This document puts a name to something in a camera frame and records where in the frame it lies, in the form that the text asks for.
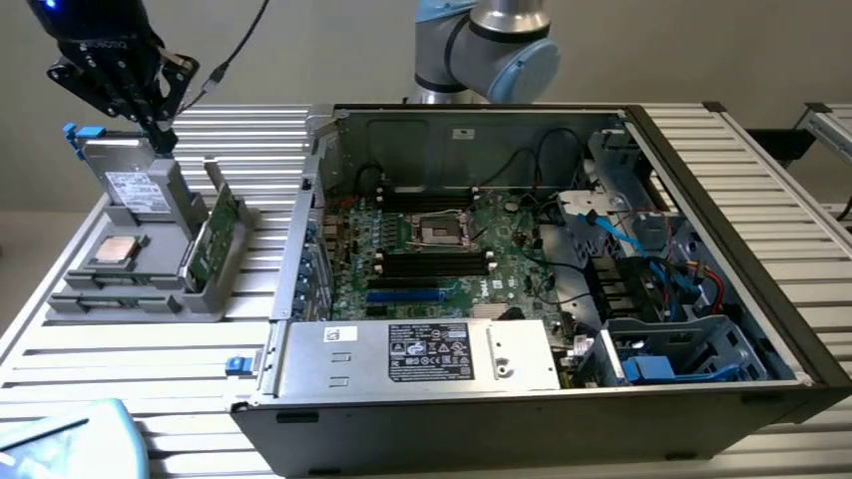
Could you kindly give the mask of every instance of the white wall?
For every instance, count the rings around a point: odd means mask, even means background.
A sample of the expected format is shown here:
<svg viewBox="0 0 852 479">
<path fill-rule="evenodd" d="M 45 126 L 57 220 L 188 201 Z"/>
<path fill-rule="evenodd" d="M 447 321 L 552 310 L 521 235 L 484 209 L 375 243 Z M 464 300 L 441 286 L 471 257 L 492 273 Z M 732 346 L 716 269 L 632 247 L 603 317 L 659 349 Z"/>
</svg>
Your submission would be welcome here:
<svg viewBox="0 0 852 479">
<path fill-rule="evenodd" d="M 147 5 L 168 47 L 201 61 L 207 77 L 260 0 Z M 411 85 L 415 7 L 416 0 L 273 0 L 209 101 L 397 101 Z M 564 58 L 543 100 L 719 100 L 744 124 L 777 127 L 805 101 L 852 102 L 848 0 L 549 0 L 548 11 Z M 97 188 L 61 126 L 104 119 L 44 77 L 57 51 L 23 0 L 4 2 L 0 41 L 0 209 L 84 211 Z M 821 194 L 848 195 L 851 168 L 817 160 L 800 170 L 805 184 L 833 180 Z"/>
</svg>

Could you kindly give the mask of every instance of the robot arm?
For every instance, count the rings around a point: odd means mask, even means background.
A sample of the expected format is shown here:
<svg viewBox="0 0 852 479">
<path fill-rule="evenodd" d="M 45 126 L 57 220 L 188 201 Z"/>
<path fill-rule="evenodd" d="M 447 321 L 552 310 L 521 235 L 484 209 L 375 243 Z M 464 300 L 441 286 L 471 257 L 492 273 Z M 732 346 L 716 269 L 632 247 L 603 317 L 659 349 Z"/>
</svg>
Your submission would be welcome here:
<svg viewBox="0 0 852 479">
<path fill-rule="evenodd" d="M 141 0 L 27 1 L 63 54 L 51 80 L 104 115 L 139 122 L 156 152 L 171 153 L 171 124 L 199 62 L 165 50 Z"/>
<path fill-rule="evenodd" d="M 543 0 L 421 0 L 413 103 L 531 103 L 552 81 L 559 47 Z"/>
</svg>

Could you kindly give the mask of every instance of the label sticker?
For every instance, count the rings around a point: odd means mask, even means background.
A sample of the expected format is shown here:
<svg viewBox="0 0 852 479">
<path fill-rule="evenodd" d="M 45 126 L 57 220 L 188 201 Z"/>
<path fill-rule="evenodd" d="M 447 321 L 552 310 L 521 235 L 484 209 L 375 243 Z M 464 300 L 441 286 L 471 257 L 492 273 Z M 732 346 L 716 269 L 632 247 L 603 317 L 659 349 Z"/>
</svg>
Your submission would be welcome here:
<svg viewBox="0 0 852 479">
<path fill-rule="evenodd" d="M 452 130 L 453 140 L 473 140 L 476 138 L 476 130 L 472 128 L 456 128 Z"/>
<path fill-rule="evenodd" d="M 391 324 L 388 337 L 391 381 L 473 379 L 467 323 Z"/>
<path fill-rule="evenodd" d="M 151 181 L 148 174 L 107 172 L 107 179 L 131 212 L 168 213 L 172 210 L 165 202 L 160 186 Z"/>
<path fill-rule="evenodd" d="M 359 340 L 357 326 L 332 326 L 325 328 L 323 342 L 347 342 Z"/>
</svg>

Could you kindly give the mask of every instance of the black ram slot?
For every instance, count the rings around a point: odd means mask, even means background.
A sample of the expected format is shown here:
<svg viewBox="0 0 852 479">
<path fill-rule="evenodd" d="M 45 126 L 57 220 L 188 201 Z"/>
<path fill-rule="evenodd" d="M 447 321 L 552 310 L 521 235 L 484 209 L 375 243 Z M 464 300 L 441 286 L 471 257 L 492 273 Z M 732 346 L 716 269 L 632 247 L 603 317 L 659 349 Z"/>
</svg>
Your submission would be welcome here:
<svg viewBox="0 0 852 479">
<path fill-rule="evenodd" d="M 481 252 L 388 254 L 384 277 L 487 276 L 488 261 Z"/>
<path fill-rule="evenodd" d="M 431 289 L 436 287 L 437 279 L 428 277 L 380 277 L 368 280 L 368 289 Z"/>
<path fill-rule="evenodd" d="M 383 211 L 387 213 L 431 213 L 443 210 L 465 210 L 471 197 L 449 195 L 387 195 Z"/>
</svg>

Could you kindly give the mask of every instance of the warning label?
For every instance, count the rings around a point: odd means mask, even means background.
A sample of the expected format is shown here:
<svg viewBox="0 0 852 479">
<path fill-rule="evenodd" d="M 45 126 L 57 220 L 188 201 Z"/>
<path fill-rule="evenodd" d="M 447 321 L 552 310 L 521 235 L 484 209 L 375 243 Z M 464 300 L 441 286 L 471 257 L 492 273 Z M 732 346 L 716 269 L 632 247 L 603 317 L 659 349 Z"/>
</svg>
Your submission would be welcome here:
<svg viewBox="0 0 852 479">
<path fill-rule="evenodd" d="M 473 379 L 465 323 L 391 324 L 388 328 L 388 375 L 393 382 Z"/>
<path fill-rule="evenodd" d="M 121 203 L 133 213 L 168 213 L 163 191 L 145 173 L 107 172 Z"/>
</svg>

